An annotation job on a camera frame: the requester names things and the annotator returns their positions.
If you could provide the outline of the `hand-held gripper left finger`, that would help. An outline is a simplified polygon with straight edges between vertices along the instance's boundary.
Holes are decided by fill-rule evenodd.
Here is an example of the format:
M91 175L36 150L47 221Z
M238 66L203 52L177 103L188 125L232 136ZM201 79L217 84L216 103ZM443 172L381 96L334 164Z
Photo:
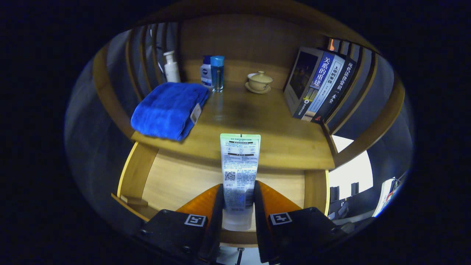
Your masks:
M222 233L223 185L217 184L178 210L160 210L134 234L163 265L215 265Z

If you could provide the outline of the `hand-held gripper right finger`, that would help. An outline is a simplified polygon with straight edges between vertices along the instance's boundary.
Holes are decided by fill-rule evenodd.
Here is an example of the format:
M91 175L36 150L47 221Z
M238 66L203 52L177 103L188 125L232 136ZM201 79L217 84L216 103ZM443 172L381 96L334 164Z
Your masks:
M315 207L301 208L256 181L254 207L260 260L269 264L314 264L348 235Z

